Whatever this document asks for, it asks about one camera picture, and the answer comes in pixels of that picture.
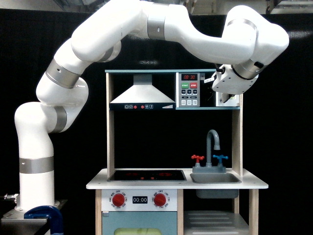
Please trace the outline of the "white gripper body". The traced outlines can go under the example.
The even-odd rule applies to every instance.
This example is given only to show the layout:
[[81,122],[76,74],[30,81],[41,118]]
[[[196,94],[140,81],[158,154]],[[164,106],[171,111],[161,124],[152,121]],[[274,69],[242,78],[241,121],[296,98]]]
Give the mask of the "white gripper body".
[[221,65],[211,75],[204,79],[204,84],[213,82],[211,88],[215,92],[231,95],[241,95],[257,80],[259,67],[252,65]]

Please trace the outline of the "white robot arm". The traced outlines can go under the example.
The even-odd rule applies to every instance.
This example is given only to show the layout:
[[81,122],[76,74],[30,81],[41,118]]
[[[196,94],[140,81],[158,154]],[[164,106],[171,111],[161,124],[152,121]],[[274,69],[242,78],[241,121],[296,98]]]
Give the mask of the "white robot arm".
[[139,38],[181,44],[195,57],[222,65],[213,90],[242,94],[248,82],[289,45],[287,32],[250,7],[239,5],[226,17],[221,37],[199,32],[182,5],[141,0],[111,0],[90,16],[57,50],[36,89],[36,102],[15,111],[19,142],[19,208],[52,206],[54,150],[51,133],[67,130],[85,105],[89,90],[81,78],[94,62],[109,62],[121,51],[121,40]]

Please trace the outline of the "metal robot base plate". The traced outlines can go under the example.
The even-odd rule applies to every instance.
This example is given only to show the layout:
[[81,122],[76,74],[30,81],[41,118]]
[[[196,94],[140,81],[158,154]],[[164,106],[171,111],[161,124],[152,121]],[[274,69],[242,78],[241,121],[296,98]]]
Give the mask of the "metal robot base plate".
[[[55,200],[53,206],[56,207],[58,210],[61,210],[65,203],[67,202],[67,199],[59,199]],[[1,219],[2,223],[31,223],[32,221],[35,222],[42,222],[46,223],[46,218],[35,218],[35,219],[25,219],[24,214],[26,213],[26,210],[21,209],[19,206],[15,206],[14,209],[10,210],[9,212],[5,213],[4,216]]]

